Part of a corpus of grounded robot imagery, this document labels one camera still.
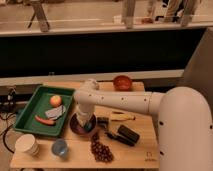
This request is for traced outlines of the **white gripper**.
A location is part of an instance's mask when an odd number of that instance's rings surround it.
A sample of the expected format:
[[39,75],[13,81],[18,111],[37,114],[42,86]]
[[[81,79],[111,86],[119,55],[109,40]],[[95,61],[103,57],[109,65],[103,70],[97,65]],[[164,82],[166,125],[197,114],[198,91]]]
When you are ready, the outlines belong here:
[[78,104],[76,107],[76,115],[78,123],[84,127],[94,114],[93,105]]

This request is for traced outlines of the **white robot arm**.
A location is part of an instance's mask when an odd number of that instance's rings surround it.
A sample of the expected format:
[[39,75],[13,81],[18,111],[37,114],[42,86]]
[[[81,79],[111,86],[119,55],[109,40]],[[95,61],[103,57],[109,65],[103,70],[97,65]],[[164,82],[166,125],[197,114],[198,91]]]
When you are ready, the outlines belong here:
[[190,87],[165,93],[101,91],[89,79],[74,98],[85,116],[96,105],[157,116],[159,171],[213,171],[213,117],[200,92]]

